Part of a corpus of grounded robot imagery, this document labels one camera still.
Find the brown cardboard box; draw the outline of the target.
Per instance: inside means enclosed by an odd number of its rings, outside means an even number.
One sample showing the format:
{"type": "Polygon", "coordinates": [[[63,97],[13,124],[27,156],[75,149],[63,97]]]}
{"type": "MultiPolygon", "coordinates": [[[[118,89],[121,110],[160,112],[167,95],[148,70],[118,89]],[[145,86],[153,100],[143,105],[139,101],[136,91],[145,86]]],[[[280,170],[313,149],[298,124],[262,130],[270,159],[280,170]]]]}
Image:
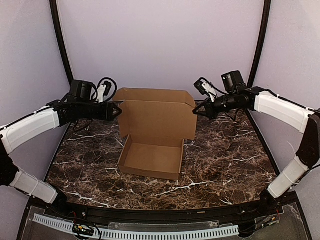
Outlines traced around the brown cardboard box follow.
{"type": "Polygon", "coordinates": [[[122,173],[177,181],[184,142],[194,140],[197,116],[194,98],[185,90],[121,88],[120,135],[126,142],[118,167],[122,173]]]}

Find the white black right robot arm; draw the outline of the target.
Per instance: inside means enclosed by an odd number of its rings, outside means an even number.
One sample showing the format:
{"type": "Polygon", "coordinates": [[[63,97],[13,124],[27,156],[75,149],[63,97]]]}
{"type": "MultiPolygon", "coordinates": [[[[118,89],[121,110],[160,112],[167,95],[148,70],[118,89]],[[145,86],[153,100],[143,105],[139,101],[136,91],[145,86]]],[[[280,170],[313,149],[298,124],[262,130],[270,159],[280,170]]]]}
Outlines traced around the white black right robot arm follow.
{"type": "Polygon", "coordinates": [[[223,91],[204,77],[194,83],[207,99],[193,113],[214,120],[219,114],[243,109],[251,111],[259,123],[271,121],[270,126],[276,132],[266,135],[267,143],[277,157],[283,156],[281,147],[288,156],[285,160],[278,160],[281,173],[261,193],[261,199],[278,199],[320,166],[320,112],[270,89],[247,85],[238,70],[225,73],[221,78],[223,91]]]}

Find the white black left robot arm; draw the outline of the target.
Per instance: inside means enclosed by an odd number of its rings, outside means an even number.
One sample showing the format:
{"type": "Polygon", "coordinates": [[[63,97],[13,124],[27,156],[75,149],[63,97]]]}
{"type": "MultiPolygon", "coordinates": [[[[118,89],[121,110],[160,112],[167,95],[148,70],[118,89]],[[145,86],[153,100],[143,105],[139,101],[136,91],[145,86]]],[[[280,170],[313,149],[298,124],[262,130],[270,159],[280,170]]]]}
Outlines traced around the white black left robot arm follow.
{"type": "Polygon", "coordinates": [[[44,181],[49,159],[58,145],[58,136],[50,131],[62,129],[80,120],[113,121],[122,110],[112,98],[118,86],[110,77],[98,84],[73,80],[68,93],[38,110],[0,128],[0,185],[16,189],[28,197],[49,205],[61,205],[66,195],[44,181]]]}

